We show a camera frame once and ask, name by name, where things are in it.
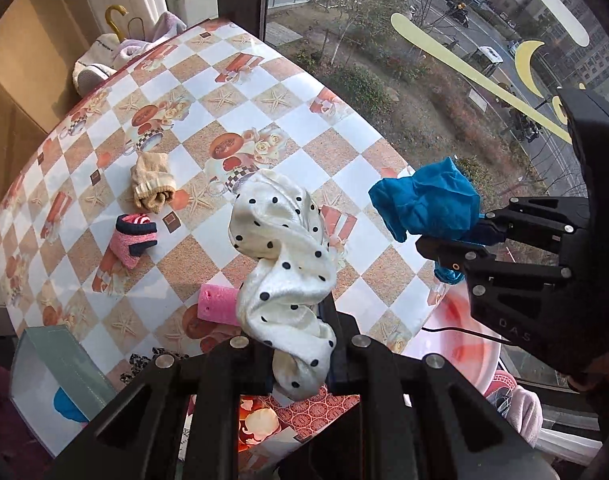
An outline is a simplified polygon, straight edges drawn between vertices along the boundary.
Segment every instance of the black cable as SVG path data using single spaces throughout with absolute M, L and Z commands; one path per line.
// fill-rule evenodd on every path
M 422 330 L 426 330 L 427 332 L 444 332 L 445 330 L 455 330 L 456 332 L 464 332 L 465 334 L 476 335 L 481 337 L 482 339 L 488 339 L 489 341 L 495 341 L 496 343 L 500 343 L 502 345 L 507 346 L 518 346 L 515 343 L 511 343 L 508 339 L 499 339 L 497 337 L 481 334 L 479 332 L 474 332 L 473 330 L 467 330 L 465 328 L 459 328 L 457 326 L 443 326 L 442 328 L 424 328 Z

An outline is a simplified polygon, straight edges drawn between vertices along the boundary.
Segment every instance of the road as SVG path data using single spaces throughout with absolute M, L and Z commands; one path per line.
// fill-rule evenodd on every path
M 431 0 L 430 13 L 432 16 L 438 18 L 446 11 L 447 5 L 444 0 Z M 463 28 L 462 25 L 449 18 L 445 18 L 439 24 L 441 25 L 440 28 L 434 31 L 432 35 L 443 43 L 450 41 L 451 38 L 457 39 L 460 49 L 456 48 L 456 54 L 462 56 L 465 51 L 473 52 L 479 46 L 494 48 L 505 60 L 495 70 L 494 78 L 498 81 L 513 84 L 518 97 L 531 106 L 536 107 L 542 102 L 542 98 L 533 94 L 522 83 L 515 70 L 513 59 L 507 51 L 507 40 L 495 28 L 491 27 L 489 23 L 482 20 L 474 12 L 470 12 L 469 28 Z M 539 108 L 539 111 L 558 123 L 550 105 L 544 105 Z M 552 196 L 560 196 L 569 192 L 569 190 L 571 190 L 570 194 L 573 194 L 574 191 L 579 191 L 582 179 L 577 158 L 575 158 L 571 145 L 546 130 L 544 134 L 533 142 L 523 142 L 523 146 L 547 186 L 550 186 L 549 193 Z

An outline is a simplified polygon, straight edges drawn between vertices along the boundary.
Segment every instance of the pink block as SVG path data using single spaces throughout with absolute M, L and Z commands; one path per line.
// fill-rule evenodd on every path
M 237 297 L 237 288 L 204 283 L 198 296 L 198 317 L 214 323 L 240 326 L 235 316 Z

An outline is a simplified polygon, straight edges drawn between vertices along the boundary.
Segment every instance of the dirt ground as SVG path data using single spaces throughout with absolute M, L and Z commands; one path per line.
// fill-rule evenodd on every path
M 321 64 L 331 59 L 337 45 L 337 12 L 320 6 L 305 4 L 289 9 L 272 9 L 268 22 L 278 22 L 301 34 L 303 38 L 277 49 L 295 60 L 302 49 L 319 52 L 325 42 Z M 392 33 L 387 47 L 406 54 L 410 44 Z M 392 113 L 374 125 L 389 143 L 414 168 L 443 160 L 445 156 L 466 158 L 475 156 L 488 172 L 486 183 L 478 187 L 483 208 L 502 208 L 511 196 L 540 196 L 544 186 L 519 143 L 506 128 L 502 118 L 487 106 L 483 112 L 468 97 L 471 88 L 462 75 L 430 59 L 419 63 L 425 75 L 410 82 L 392 78 L 386 67 L 372 62 L 350 41 L 343 42 L 335 63 L 360 64 L 376 74 L 393 98 Z M 510 244 L 510 251 L 518 261 L 540 262 L 548 259 L 542 251 L 530 251 L 520 244 Z

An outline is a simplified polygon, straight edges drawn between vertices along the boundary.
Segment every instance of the white towel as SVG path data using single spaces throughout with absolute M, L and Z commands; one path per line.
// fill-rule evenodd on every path
M 537 394 L 518 386 L 513 390 L 507 421 L 531 447 L 535 446 L 542 428 L 542 404 Z
M 332 328 L 313 310 L 335 287 L 322 216 L 307 190 L 259 170 L 239 188 L 229 238 L 258 259 L 238 294 L 244 332 L 272 346 L 273 372 L 293 400 L 318 393 L 335 346 Z

